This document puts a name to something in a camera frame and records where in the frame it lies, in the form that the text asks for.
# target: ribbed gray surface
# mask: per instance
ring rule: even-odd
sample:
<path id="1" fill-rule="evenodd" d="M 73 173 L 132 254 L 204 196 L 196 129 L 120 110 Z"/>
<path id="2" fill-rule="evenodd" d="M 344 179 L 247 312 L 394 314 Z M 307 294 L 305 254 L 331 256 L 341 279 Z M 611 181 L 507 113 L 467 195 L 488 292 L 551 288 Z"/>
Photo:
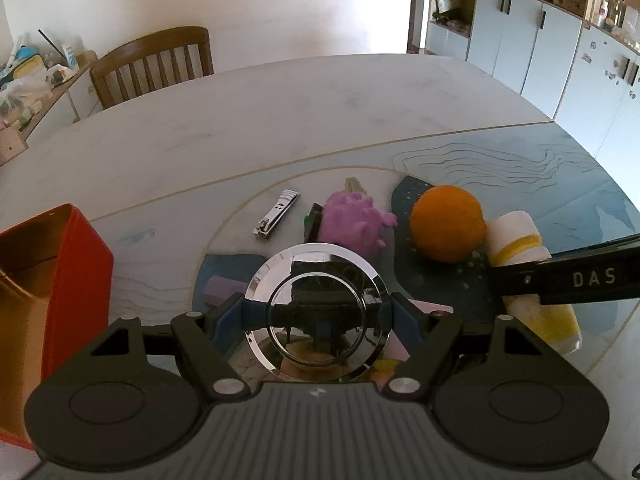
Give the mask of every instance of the ribbed gray surface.
<path id="1" fill-rule="evenodd" d="M 212 410 L 172 456 L 127 472 L 94 474 L 46 463 L 30 480 L 606 480 L 591 464 L 510 472 L 444 440 L 417 404 L 391 402 L 372 384 L 267 383 L 258 396 Z"/>

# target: silver nail clipper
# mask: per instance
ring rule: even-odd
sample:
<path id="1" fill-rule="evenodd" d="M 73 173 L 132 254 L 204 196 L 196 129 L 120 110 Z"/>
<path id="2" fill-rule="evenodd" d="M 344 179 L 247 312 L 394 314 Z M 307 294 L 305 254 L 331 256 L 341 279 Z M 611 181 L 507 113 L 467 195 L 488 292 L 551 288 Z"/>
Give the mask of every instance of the silver nail clipper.
<path id="1" fill-rule="evenodd" d="M 284 215 L 286 215 L 287 211 L 291 209 L 293 203 L 299 196 L 300 193 L 297 191 L 285 189 L 280 194 L 276 205 L 271 208 L 271 211 L 269 211 L 262 220 L 260 220 L 258 227 L 254 229 L 254 235 L 268 240 L 274 229 L 280 223 L 280 220 L 284 218 Z"/>

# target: white and yellow towel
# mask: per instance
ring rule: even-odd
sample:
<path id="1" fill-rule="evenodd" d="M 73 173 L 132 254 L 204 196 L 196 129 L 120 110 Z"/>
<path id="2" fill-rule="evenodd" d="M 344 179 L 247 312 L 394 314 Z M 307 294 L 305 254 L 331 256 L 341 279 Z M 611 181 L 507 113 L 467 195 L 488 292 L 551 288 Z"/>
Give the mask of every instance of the white and yellow towel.
<path id="1" fill-rule="evenodd" d="M 488 222 L 485 244 L 492 267 L 551 257 L 531 216 L 524 211 L 513 211 Z M 504 296 L 502 300 L 509 314 L 557 352 L 567 354 L 582 345 L 580 327 L 570 304 L 540 305 L 537 294 Z"/>

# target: silver round lid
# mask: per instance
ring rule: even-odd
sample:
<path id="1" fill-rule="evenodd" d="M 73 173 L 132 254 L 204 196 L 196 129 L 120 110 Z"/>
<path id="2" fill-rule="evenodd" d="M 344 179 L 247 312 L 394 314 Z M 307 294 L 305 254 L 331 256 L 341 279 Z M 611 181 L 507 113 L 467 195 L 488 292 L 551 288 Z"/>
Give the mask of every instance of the silver round lid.
<path id="1" fill-rule="evenodd" d="M 362 257 L 333 244 L 286 249 L 255 273 L 245 294 L 268 305 L 267 327 L 246 332 L 252 351 L 285 381 L 349 381 L 382 352 L 388 294 Z"/>

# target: pink spiky toy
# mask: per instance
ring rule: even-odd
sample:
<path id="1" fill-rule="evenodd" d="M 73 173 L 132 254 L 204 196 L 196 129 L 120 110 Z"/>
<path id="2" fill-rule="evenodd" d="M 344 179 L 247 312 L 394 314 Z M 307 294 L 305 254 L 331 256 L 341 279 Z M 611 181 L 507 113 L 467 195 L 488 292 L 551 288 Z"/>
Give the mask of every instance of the pink spiky toy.
<path id="1" fill-rule="evenodd" d="M 385 227 L 398 225 L 396 215 L 373 207 L 373 199 L 360 192 L 336 191 L 324 204 L 318 241 L 340 245 L 372 260 L 385 246 Z"/>

